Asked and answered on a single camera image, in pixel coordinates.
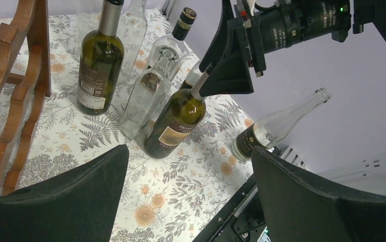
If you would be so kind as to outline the green wine bottle brown label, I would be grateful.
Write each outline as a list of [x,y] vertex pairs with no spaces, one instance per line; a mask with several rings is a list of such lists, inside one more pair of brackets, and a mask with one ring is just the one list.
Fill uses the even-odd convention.
[[200,91],[216,65],[217,62],[211,62],[192,88],[172,94],[145,140],[144,148],[149,156],[167,157],[204,118],[207,97]]

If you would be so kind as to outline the clear square glass bottle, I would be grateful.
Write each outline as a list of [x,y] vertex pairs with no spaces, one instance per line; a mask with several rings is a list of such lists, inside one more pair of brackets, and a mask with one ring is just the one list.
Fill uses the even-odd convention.
[[170,88],[169,74],[175,67],[177,57],[171,47],[160,48],[156,63],[136,79],[120,124],[126,138],[133,140],[145,121],[163,102]]

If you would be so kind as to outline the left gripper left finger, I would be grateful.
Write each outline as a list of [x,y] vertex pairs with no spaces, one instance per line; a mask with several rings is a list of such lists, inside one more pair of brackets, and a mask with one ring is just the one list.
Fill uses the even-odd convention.
[[109,241],[129,150],[99,157],[0,196],[0,241]]

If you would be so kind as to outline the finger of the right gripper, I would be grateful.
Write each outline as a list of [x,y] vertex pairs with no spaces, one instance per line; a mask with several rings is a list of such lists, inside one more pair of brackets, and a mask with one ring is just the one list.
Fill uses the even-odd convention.
[[230,1],[222,1],[217,32],[200,64],[202,72],[208,65],[213,69],[199,89],[199,96],[253,93],[250,59],[243,19],[235,17]]

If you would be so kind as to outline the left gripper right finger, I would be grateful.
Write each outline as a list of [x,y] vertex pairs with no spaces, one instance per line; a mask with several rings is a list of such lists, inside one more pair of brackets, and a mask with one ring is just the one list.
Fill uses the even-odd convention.
[[386,196],[338,184],[261,147],[251,162],[271,241],[386,241]]

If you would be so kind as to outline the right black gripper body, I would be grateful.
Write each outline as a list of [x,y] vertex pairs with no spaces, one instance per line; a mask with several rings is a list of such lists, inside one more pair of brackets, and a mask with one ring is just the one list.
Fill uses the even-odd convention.
[[349,8],[349,1],[276,1],[271,7],[237,1],[237,46],[242,56],[237,73],[247,78],[249,68],[254,68],[260,77],[267,68],[265,54],[327,34],[344,42],[351,28]]

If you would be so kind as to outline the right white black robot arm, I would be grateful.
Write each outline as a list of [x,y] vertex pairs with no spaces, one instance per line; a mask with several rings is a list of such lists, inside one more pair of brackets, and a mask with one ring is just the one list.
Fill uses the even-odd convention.
[[362,33],[368,23],[386,42],[386,1],[276,1],[270,7],[222,1],[219,27],[193,92],[199,97],[250,94],[249,70],[261,77],[265,54],[327,34],[344,42],[349,31]]

